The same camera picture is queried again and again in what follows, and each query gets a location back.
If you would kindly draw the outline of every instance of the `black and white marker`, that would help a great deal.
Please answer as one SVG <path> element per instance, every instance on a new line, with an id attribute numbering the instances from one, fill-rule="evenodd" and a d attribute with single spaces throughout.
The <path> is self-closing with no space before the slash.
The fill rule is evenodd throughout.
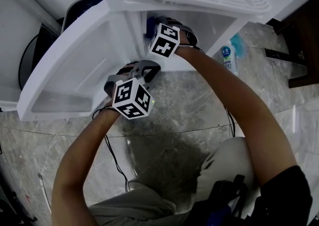
<path id="1" fill-rule="evenodd" d="M 160 23 L 149 45 L 149 53 L 168 58 L 179 46 L 179 28 Z"/>
<path id="2" fill-rule="evenodd" d="M 154 98 L 136 78 L 116 83 L 113 108 L 127 119 L 148 116 L 154 103 Z"/>

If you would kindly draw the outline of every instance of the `plastic bottle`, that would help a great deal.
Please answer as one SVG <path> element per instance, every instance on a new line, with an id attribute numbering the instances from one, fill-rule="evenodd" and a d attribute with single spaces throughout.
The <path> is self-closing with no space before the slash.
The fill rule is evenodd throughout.
<path id="1" fill-rule="evenodd" d="M 221 48 L 221 52 L 223 54 L 225 68 L 238 76 L 235 48 L 231 45 L 230 40 Z"/>

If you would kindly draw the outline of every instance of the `gray tile floor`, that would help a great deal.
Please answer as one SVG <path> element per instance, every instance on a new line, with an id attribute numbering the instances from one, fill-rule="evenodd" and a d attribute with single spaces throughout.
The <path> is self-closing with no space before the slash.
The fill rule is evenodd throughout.
<path id="1" fill-rule="evenodd" d="M 239 77 L 271 109 L 315 189 L 319 183 L 319 85 L 288 89 L 288 78 L 304 69 L 265 57 L 263 48 L 288 51 L 271 27 L 249 23 L 239 34 L 246 43 L 245 56 L 237 60 Z M 214 57 L 221 60 L 219 53 Z M 120 118 L 108 136 L 128 178 L 134 179 L 134 168 L 140 181 L 182 211 L 191 202 L 201 163 L 230 137 L 228 118 L 197 72 L 162 73 L 151 92 L 157 101 L 152 114 L 131 121 Z M 0 166 L 25 208 L 38 218 L 39 226 L 51 225 L 51 219 L 37 174 L 43 175 L 51 198 L 59 162 L 90 120 L 20 122 L 15 112 L 0 114 Z M 87 204 L 123 192 L 124 179 L 102 143 L 84 187 Z"/>

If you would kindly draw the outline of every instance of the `pants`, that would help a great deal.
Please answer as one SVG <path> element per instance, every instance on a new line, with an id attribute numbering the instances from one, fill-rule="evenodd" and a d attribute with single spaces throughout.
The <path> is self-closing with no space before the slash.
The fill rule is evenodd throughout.
<path id="1" fill-rule="evenodd" d="M 258 187 L 243 137 L 227 139 L 207 157 L 197 178 L 195 200 L 207 200 L 216 181 L 232 182 L 237 174 L 245 176 L 248 188 L 248 199 L 243 209 L 245 217 L 253 208 Z M 180 226 L 188 216 L 188 213 L 175 215 L 174 204 L 142 184 L 89 209 L 100 226 Z"/>

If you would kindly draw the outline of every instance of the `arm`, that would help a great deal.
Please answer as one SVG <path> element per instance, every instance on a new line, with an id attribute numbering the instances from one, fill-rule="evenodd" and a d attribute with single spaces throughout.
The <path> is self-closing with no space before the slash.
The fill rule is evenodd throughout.
<path id="1" fill-rule="evenodd" d="M 119 115 L 111 110 L 98 114 L 62 158 L 52 193 L 53 226 L 97 226 L 86 206 L 83 185 L 105 134 Z"/>
<path id="2" fill-rule="evenodd" d="M 277 121 L 264 102 L 244 82 L 196 49 L 179 47 L 176 54 L 203 76 L 237 120 L 245 134 L 260 185 L 297 164 Z"/>

